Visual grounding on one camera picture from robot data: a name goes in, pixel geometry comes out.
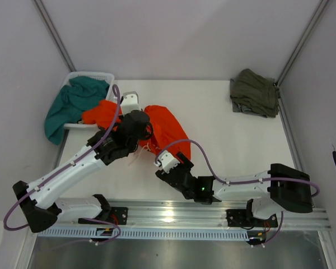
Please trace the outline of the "orange shorts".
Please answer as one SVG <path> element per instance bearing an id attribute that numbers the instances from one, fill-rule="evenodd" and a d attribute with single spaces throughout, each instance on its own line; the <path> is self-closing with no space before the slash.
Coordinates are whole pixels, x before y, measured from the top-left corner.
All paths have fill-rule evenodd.
<path id="1" fill-rule="evenodd" d="M 113 121 L 115 111 L 116 103 L 101 100 L 98 106 L 82 113 L 82 120 L 84 124 L 95 124 L 107 130 Z M 143 111 L 150 117 L 153 136 L 147 141 L 140 141 L 140 147 L 157 155 L 172 142 L 188 138 L 178 120 L 167 107 L 149 105 Z"/>

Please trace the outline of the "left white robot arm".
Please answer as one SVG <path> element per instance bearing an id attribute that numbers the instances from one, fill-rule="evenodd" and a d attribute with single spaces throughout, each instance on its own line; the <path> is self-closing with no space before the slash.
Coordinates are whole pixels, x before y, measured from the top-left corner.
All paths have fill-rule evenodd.
<path id="1" fill-rule="evenodd" d="M 33 233 L 57 222 L 104 224 L 110 219 L 111 206 L 101 194 L 88 198 L 62 198 L 61 195 L 90 174 L 134 153 L 140 141 L 152 137 L 153 127 L 145 112 L 134 110 L 119 119 L 112 131 L 96 132 L 73 158 L 46 176 L 29 184 L 19 181 L 13 185 Z"/>

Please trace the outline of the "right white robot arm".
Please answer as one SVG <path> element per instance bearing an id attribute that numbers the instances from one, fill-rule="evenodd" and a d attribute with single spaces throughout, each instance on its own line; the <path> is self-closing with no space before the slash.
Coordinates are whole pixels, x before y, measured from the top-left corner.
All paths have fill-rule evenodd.
<path id="1" fill-rule="evenodd" d="M 156 176 L 180 192 L 186 200 L 203 205 L 214 202 L 246 202 L 245 221 L 257 226 L 281 211 L 297 214 L 312 212 L 310 177 L 283 164 L 250 176 L 216 179 L 195 177 L 193 163 L 183 153 L 164 151 L 158 156 Z"/>

